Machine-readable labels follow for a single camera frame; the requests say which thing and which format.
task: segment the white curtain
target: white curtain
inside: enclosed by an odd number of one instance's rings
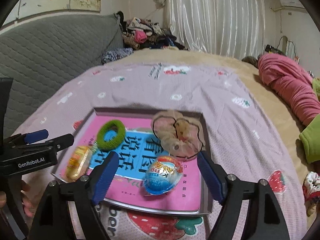
[[[194,51],[241,59],[263,52],[264,0],[166,0],[167,25]]]

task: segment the screw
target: screw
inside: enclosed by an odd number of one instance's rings
[[[260,180],[260,183],[261,183],[263,186],[268,185],[268,182],[267,182],[265,179],[261,179],[261,180]]]
[[[49,186],[50,187],[53,187],[56,184],[57,184],[57,181],[55,181],[55,180],[52,180],[52,181],[49,182]]]
[[[97,212],[99,212],[101,210],[101,206],[98,204],[94,207],[96,209]]]
[[[83,176],[80,177],[80,180],[83,181],[83,182],[87,181],[88,179],[89,179],[88,175],[83,175]]]
[[[235,175],[233,175],[233,174],[228,174],[227,178],[228,178],[229,180],[231,180],[231,181],[234,181],[234,180],[237,179],[237,177],[236,177]]]

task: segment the green hair tie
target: green hair tie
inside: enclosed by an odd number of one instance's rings
[[[116,128],[117,135],[113,139],[105,141],[105,134],[110,130],[114,130],[114,128]],[[123,142],[124,136],[125,127],[123,123],[120,120],[111,120],[103,125],[97,134],[98,148],[101,151],[110,151],[116,149]]]

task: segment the pile of clothes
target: pile of clothes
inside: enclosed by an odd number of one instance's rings
[[[188,50],[185,46],[176,42],[177,37],[173,36],[170,31],[163,30],[159,23],[137,17],[124,21],[123,13],[119,11],[117,14],[120,16],[120,27],[125,48],[133,48],[134,50],[146,48]]]
[[[104,52],[101,56],[101,63],[106,64],[108,62],[117,61],[119,59],[122,59],[124,57],[128,57],[133,53],[132,48],[119,48],[114,50],[108,50]]]
[[[310,171],[303,181],[302,190],[309,217],[316,212],[316,206],[320,203],[320,175]]]

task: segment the pink pajamas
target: pink pajamas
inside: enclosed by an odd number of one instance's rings
[[[292,59],[279,54],[264,54],[258,61],[259,76],[291,107],[308,126],[320,114],[320,102],[312,90],[312,77]]]

